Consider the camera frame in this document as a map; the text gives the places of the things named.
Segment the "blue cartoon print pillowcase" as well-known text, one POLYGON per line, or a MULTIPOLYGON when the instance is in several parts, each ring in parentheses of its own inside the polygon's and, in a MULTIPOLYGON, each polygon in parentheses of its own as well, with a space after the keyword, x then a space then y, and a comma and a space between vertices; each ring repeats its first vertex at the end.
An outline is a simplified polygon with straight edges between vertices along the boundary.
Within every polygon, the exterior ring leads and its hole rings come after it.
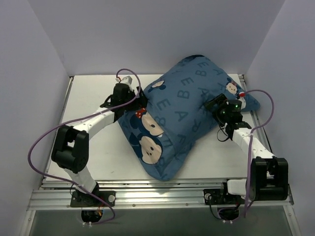
POLYGON ((157 180, 170 180, 195 142, 217 126, 204 103, 243 89, 204 55, 188 56, 144 89, 146 107, 125 112, 118 123, 140 164, 157 180))

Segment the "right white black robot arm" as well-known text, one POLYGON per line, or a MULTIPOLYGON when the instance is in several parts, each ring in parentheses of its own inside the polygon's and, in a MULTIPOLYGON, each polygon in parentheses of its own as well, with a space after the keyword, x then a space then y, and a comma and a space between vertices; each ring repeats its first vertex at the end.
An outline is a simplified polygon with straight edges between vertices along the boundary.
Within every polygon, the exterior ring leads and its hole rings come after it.
POLYGON ((230 179, 218 193, 224 203, 236 195, 250 201, 284 201, 288 196, 288 162, 276 157, 258 138, 254 129, 243 120, 241 106, 244 93, 238 100, 229 100, 224 94, 204 103, 220 128, 248 156, 247 177, 230 179))

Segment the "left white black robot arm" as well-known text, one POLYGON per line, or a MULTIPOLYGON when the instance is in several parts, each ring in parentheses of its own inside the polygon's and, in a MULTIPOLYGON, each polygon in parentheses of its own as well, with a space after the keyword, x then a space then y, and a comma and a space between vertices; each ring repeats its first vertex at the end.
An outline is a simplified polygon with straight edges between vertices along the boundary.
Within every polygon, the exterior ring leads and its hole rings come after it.
POLYGON ((113 93, 88 118, 75 125, 58 128, 51 159, 77 185, 76 190, 82 193, 81 199, 86 205, 94 206, 99 201, 98 183, 87 167, 90 139, 115 123, 125 112, 146 105, 147 98, 140 86, 132 89, 130 82, 120 82, 115 84, 113 93))

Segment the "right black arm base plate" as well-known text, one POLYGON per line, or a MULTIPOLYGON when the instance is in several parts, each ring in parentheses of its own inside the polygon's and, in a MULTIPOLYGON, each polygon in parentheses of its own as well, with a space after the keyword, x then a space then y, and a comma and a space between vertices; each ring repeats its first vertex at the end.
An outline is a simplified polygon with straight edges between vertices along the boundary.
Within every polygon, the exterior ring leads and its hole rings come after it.
POLYGON ((222 189, 204 189, 204 203, 206 205, 238 205, 245 200, 238 195, 231 195, 222 189))

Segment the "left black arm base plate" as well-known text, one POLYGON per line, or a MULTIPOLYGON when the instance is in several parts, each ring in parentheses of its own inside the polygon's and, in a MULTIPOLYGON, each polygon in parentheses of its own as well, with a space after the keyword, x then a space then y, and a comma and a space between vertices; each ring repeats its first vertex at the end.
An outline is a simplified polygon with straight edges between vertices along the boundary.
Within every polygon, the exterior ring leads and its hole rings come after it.
MULTIPOLYGON (((116 192, 115 191, 100 191, 95 194, 108 205, 113 207, 115 205, 116 192)), ((70 207, 103 207, 105 204, 100 200, 92 197, 89 194, 80 191, 73 191, 71 193, 70 207)))

